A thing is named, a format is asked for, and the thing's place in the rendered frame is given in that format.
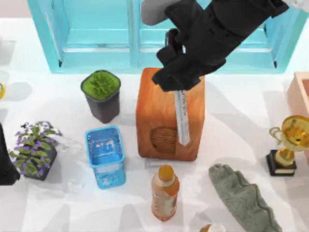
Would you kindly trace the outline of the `blue plastic basket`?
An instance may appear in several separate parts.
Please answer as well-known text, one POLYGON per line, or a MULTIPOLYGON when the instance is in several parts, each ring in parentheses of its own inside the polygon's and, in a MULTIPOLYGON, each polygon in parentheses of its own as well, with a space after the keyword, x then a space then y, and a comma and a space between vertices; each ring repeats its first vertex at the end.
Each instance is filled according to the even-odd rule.
POLYGON ((89 130, 84 136, 89 166, 97 186, 108 189, 126 182, 125 152, 117 126, 89 130))

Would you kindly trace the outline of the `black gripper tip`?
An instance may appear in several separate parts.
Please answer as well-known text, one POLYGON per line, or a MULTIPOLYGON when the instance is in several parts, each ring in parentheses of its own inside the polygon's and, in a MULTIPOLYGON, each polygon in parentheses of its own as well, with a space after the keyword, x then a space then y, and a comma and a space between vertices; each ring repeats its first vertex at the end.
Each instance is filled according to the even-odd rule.
POLYGON ((0 186, 12 186, 20 179, 20 173, 9 157, 2 124, 0 123, 0 186))

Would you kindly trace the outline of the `purple flower plant in pot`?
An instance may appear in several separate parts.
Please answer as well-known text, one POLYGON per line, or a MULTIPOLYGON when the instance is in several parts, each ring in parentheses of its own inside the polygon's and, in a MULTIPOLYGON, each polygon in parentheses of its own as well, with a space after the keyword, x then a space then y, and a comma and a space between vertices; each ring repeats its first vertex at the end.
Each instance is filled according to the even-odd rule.
POLYGON ((24 123, 15 134, 16 146, 9 151, 13 164, 28 178, 44 181, 54 163, 59 145, 52 136, 62 136, 62 132, 48 121, 34 124, 24 123))

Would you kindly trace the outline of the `salmon-coloured shallow box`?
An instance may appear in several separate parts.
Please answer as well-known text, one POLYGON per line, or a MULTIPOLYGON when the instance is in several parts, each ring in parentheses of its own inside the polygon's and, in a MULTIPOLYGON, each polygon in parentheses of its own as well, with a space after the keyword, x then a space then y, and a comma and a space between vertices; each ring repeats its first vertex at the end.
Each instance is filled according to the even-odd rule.
POLYGON ((287 90, 291 113, 309 117, 309 72, 295 72, 287 90))

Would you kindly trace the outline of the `pale grey rounded box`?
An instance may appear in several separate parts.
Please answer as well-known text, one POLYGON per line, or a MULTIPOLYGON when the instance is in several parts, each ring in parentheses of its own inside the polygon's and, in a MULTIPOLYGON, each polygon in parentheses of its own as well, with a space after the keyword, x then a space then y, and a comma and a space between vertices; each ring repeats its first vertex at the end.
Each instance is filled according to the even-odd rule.
POLYGON ((141 19, 148 26, 154 26, 167 19, 165 9, 173 0, 143 0, 141 4, 141 19))

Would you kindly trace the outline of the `grey-green shell-shaped dish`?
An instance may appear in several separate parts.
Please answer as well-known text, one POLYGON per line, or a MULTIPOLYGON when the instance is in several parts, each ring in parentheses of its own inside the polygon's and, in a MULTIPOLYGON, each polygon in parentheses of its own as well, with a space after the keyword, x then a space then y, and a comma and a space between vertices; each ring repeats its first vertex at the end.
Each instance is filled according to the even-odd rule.
POLYGON ((217 163, 209 168, 209 178, 228 211, 246 232, 283 232, 259 187, 249 183, 241 171, 217 163))

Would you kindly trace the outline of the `green plant in black pot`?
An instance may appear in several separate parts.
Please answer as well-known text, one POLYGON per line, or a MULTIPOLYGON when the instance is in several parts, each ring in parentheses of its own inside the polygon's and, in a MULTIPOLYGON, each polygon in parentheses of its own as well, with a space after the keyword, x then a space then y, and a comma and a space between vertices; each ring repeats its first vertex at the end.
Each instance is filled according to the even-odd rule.
POLYGON ((103 124, 120 113, 120 87, 121 80, 106 70, 97 70, 81 82, 92 115, 103 124))

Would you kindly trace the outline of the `gold trophy on black base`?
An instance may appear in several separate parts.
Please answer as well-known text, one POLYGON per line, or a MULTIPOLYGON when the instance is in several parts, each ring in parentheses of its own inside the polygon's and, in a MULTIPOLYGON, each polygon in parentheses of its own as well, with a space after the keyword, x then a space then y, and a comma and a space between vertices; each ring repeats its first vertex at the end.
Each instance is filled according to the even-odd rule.
POLYGON ((289 116, 281 127, 272 127, 269 134, 282 144, 280 149, 273 149, 266 155, 271 176, 294 176, 297 169, 295 153, 309 149, 309 118, 289 116))

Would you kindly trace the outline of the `white and orange bottle top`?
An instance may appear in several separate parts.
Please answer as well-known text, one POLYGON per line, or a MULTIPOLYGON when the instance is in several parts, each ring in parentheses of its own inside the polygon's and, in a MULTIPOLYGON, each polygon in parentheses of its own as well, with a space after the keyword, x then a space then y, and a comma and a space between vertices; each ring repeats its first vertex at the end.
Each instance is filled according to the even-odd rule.
POLYGON ((199 232, 227 232, 224 225, 220 223, 211 223, 202 227, 199 232))

